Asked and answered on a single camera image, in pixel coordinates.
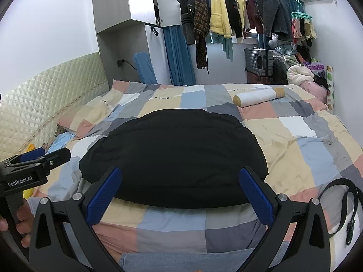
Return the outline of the person's left hand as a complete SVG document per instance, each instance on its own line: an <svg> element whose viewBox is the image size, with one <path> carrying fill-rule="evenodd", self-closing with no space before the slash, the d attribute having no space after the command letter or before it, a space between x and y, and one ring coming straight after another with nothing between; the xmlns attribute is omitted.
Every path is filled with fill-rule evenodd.
<svg viewBox="0 0 363 272"><path fill-rule="evenodd" d="M26 199L23 199L23 204L17 210L17 218L20 222L15 227L18 233L23 236L21 244L24 248L29 248L34 216Z"/></svg>

